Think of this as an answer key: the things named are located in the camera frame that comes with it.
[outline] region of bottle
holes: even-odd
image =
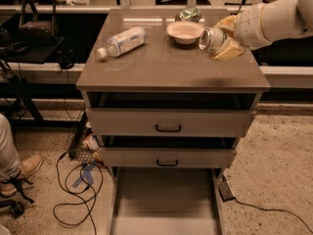
[[[107,56],[118,57],[146,42],[146,32],[140,27],[132,27],[120,34],[110,37],[105,48],[99,48],[97,54],[104,59]]]
[[[202,17],[201,10],[198,8],[186,9],[178,13],[175,17],[175,21],[190,21],[197,23]]]
[[[227,34],[224,30],[217,27],[209,27],[200,36],[199,48],[212,55],[220,49],[226,39]]]

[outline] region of drawer front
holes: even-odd
[[[86,111],[97,135],[243,137],[255,116],[250,111]]]
[[[105,166],[130,167],[230,167],[236,150],[191,150],[191,149],[129,149],[101,148]]]

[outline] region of open drawer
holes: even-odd
[[[121,168],[111,235],[225,234],[213,171]]]
[[[255,112],[87,109],[97,135],[243,137]]]
[[[105,166],[225,168],[230,167],[236,150],[100,148]]]

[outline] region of speckled floor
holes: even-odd
[[[35,200],[30,204],[19,194],[16,201],[22,201],[25,212],[13,218],[7,209],[0,210],[1,223],[14,235],[37,234],[94,234],[90,217],[75,228],[67,228],[53,215],[56,205],[79,203],[80,200],[65,193],[57,180],[57,161],[65,151],[70,128],[17,127],[16,146],[22,158],[40,153],[43,166],[30,177],[32,186],[25,185],[27,196]],[[238,145],[238,154],[232,166],[226,170],[237,199],[264,209],[283,209],[293,212],[313,229],[313,106],[299,107],[280,105],[260,105],[256,118],[247,136]],[[79,161],[65,156],[59,163],[64,184],[66,176],[79,165]],[[68,178],[69,189],[79,191],[85,188],[80,183],[72,187],[79,177],[80,169],[75,169]],[[94,187],[103,185],[97,196],[92,217],[97,234],[107,234],[109,208],[111,203],[112,180],[102,167],[91,171]],[[88,190],[82,194],[88,199]],[[236,201],[222,204],[224,225],[228,235],[268,235],[312,234],[294,215],[280,211],[260,211],[242,206]],[[79,222],[86,216],[84,205],[58,208],[61,220],[67,223]]]

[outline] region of shoe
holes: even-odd
[[[22,161],[20,163],[21,171],[18,176],[18,179],[29,178],[33,173],[35,173],[41,167],[41,165],[42,165],[41,155],[34,155],[28,158],[27,160]],[[1,182],[0,191],[1,191],[1,195],[5,197],[11,197],[17,192],[17,189],[11,183]]]

